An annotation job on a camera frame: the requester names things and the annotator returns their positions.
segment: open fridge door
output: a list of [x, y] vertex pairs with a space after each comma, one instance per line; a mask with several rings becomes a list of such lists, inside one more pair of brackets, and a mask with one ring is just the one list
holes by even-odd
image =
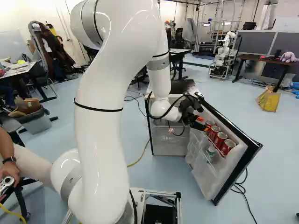
[[196, 129], [191, 129], [190, 132], [185, 161], [191, 167], [204, 197], [218, 205], [263, 146], [242, 132], [203, 97], [200, 97], [199, 101], [204, 108], [204, 111], [198, 114], [204, 118], [201, 123], [205, 124], [207, 120], [214, 122], [228, 139], [236, 143], [236, 146], [224, 155], [221, 152], [222, 146], [218, 148], [214, 140], [208, 137], [208, 133]]

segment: floor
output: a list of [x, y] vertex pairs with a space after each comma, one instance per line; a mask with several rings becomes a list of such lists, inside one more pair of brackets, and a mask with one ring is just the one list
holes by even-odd
[[[220, 81], [207, 75], [207, 68], [184, 65], [184, 75], [193, 78], [206, 100], [253, 139], [263, 143], [263, 149], [248, 167], [244, 184], [251, 210], [259, 224], [297, 224], [299, 212], [299, 101], [283, 93], [276, 113], [264, 112], [255, 99], [262, 87]], [[52, 116], [59, 116], [53, 127], [43, 133], [21, 134], [26, 146], [38, 155], [54, 161], [63, 152], [76, 147], [73, 131], [73, 98], [79, 79], [56, 85], [59, 98], [44, 103]], [[128, 95], [138, 93], [128, 91]], [[138, 99], [144, 111], [143, 98]], [[146, 121], [136, 101], [124, 104], [121, 138], [126, 162], [135, 161], [149, 139]], [[152, 156], [147, 148], [143, 159], [128, 169], [131, 186], [162, 191], [180, 191], [185, 224], [253, 224], [244, 198], [229, 191], [217, 207], [204, 199], [184, 158]], [[31, 212], [29, 224], [60, 224], [67, 206], [52, 190], [40, 187], [26, 190], [26, 203]], [[2, 224], [18, 224], [13, 216], [2, 216]]]

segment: human hand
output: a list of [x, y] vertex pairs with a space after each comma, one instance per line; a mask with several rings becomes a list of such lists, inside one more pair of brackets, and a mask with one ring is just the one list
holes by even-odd
[[20, 181], [19, 173], [20, 171], [17, 168], [16, 163], [12, 161], [6, 162], [3, 167], [0, 168], [0, 178], [2, 179], [4, 176], [12, 176], [14, 178], [14, 187], [16, 187]]
[[294, 54], [293, 52], [290, 52], [290, 51], [289, 51], [289, 52], [285, 52], [285, 53], [281, 56], [280, 60], [281, 60], [282, 62], [287, 62], [287, 63], [298, 61], [298, 59], [296, 58], [295, 54]]

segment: gray partition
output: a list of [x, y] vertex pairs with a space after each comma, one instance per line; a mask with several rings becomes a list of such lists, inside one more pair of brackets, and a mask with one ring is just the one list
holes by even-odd
[[279, 32], [270, 54], [274, 55], [276, 50], [282, 50], [283, 52], [292, 51], [299, 57], [299, 33]]
[[267, 55], [270, 51], [274, 36], [275, 32], [239, 30], [234, 43], [234, 49], [238, 49], [240, 39], [243, 37], [240, 52]]

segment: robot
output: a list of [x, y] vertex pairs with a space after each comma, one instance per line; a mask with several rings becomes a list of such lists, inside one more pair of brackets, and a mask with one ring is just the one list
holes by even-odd
[[71, 29], [81, 43], [99, 53], [83, 75], [74, 99], [78, 149], [53, 163], [53, 187], [83, 224], [141, 223], [142, 210], [137, 216], [135, 199], [142, 203], [140, 194], [145, 191], [130, 190], [120, 140], [127, 87], [147, 65], [156, 99], [151, 116], [174, 122], [192, 120], [203, 130], [187, 110], [190, 106], [201, 110], [195, 97], [198, 91], [186, 94], [180, 110], [168, 101], [168, 43], [153, 0], [85, 0], [71, 12]]
[[215, 56], [213, 63], [209, 67], [210, 78], [217, 77], [225, 79], [230, 72], [231, 65], [235, 61], [237, 50], [230, 49], [228, 46], [235, 38], [236, 34], [228, 31], [224, 40], [219, 41], [220, 47]]

